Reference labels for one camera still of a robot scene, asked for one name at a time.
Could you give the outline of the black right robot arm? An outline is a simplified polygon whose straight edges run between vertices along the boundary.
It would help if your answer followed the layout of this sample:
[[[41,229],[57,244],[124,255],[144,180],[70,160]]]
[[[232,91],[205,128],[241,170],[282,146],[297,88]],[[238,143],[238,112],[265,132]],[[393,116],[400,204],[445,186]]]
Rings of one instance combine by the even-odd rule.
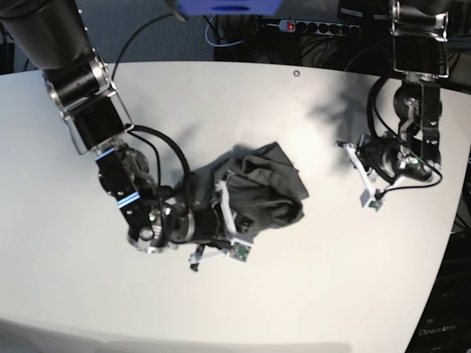
[[[92,151],[99,181],[128,225],[127,239],[138,251],[154,254],[168,246],[194,244],[191,270],[209,258],[207,247],[240,263],[247,261],[253,237],[236,226],[227,181],[215,184],[206,207],[196,203],[197,180],[182,149],[167,135],[132,122],[108,68],[92,47],[74,1],[3,1],[1,25],[42,72],[46,89],[80,154]],[[151,175],[146,157],[125,135],[161,139],[183,170],[174,187]]]

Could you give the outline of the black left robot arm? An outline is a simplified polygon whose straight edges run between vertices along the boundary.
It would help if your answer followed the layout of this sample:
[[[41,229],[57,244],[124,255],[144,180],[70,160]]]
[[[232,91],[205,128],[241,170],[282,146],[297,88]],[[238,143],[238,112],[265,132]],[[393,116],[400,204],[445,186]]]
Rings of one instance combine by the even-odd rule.
[[[381,1],[390,26],[385,39],[392,46],[392,72],[401,76],[394,95],[399,118],[396,130],[379,135],[375,122],[382,118],[377,97],[390,78],[382,75],[371,87],[366,103],[368,133],[357,143],[338,142],[365,185],[369,203],[400,189],[404,178],[416,188],[442,181],[439,120],[442,116],[440,82],[450,74],[447,28],[451,1]]]

